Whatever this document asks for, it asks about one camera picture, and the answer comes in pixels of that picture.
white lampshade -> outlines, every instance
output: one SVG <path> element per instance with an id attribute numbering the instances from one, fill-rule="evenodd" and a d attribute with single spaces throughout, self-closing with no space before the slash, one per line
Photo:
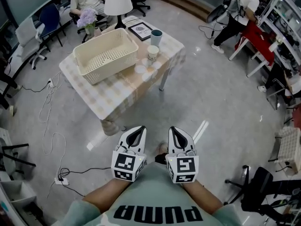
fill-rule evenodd
<path id="1" fill-rule="evenodd" d="M 131 0 L 105 0 L 104 13 L 106 15 L 118 16 L 132 11 Z"/>

white plastic basket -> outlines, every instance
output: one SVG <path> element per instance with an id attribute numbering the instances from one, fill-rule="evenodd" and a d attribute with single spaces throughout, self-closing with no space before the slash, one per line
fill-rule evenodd
<path id="1" fill-rule="evenodd" d="M 138 45 L 125 29 L 118 28 L 77 46 L 73 54 L 79 74 L 91 85 L 136 63 Z"/>

blue cup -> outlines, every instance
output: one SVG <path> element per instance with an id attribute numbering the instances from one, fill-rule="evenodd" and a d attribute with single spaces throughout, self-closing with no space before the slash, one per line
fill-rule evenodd
<path id="1" fill-rule="evenodd" d="M 163 33 L 160 30 L 151 31 L 150 44 L 159 47 Z"/>

power strip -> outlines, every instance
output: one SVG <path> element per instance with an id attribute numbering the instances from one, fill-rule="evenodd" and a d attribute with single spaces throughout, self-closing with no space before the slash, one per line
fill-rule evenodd
<path id="1" fill-rule="evenodd" d="M 63 181 L 60 181 L 58 178 L 55 178 L 55 184 L 58 185 L 69 185 L 69 181 L 66 178 L 63 178 Z"/>

white cable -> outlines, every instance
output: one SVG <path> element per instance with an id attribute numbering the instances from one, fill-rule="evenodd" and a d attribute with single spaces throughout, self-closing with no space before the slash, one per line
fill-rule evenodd
<path id="1" fill-rule="evenodd" d="M 62 135 L 61 133 L 59 133 L 59 132 L 53 133 L 53 134 L 52 134 L 52 137 L 51 137 L 51 147 L 50 147 L 50 152 L 49 152 L 49 153 L 46 153 L 46 152 L 45 152 L 44 137 L 45 137 L 45 134 L 46 134 L 46 131 L 47 131 L 47 128 L 48 128 L 49 116 L 50 116 L 50 112 L 51 112 L 52 96 L 53 96 L 53 94 L 61 87 L 61 85 L 63 84 L 63 82 L 62 82 L 62 83 L 59 85 L 60 74 L 61 74 L 61 73 L 62 73 L 62 72 L 58 72 L 58 73 L 52 78 L 52 80 L 53 80 L 53 79 L 57 76 L 57 83 L 54 85 L 54 87 L 52 87 L 52 88 L 51 88 L 50 86 L 47 87 L 47 96 L 46 96 L 46 99 L 45 99 L 45 101 L 44 101 L 44 103 L 43 103 L 43 106 L 42 106 L 42 108 L 41 108 L 41 110 L 40 110 L 40 113 L 39 113 L 39 122 L 40 122 L 40 123 L 46 123 L 45 131 L 44 131 L 43 139 L 42 139 L 42 146 L 43 146 L 43 152 L 44 152 L 44 154 L 45 154 L 46 156 L 48 156 L 48 155 L 50 155 L 50 154 L 52 153 L 52 150 L 53 150 L 53 137 L 54 137 L 55 134 L 61 135 L 61 136 L 64 138 L 64 140 L 65 140 L 64 153 L 63 153 L 63 155 L 62 155 L 62 157 L 61 157 L 60 165 L 59 165 L 59 167 L 58 167 L 58 169 L 57 169 L 57 171 L 56 171 L 55 177 L 58 177 L 59 170 L 60 170 L 60 168 L 61 168 L 61 166 L 62 166 L 62 160 L 63 160 L 63 158 L 64 158 L 64 156 L 65 156 L 65 154 L 66 154 L 66 146 L 67 146 L 66 137 L 65 137 L 64 135 Z M 45 121 L 42 121 L 42 120 L 41 120 L 41 113 L 42 113 L 42 111 L 43 111 L 43 109 L 44 109 L 44 106 L 45 106 L 45 104 L 46 104 L 48 98 L 49 98 L 49 102 L 48 102 L 48 104 L 49 104 L 49 111 L 48 111 L 46 120 L 45 120 Z M 49 192 L 48 192 L 47 198 L 49 197 L 51 187 L 52 187 L 52 185 L 53 185 L 54 183 L 55 183 L 55 181 L 53 181 L 53 183 L 52 183 L 52 184 L 50 185 L 50 187 L 49 187 Z"/>

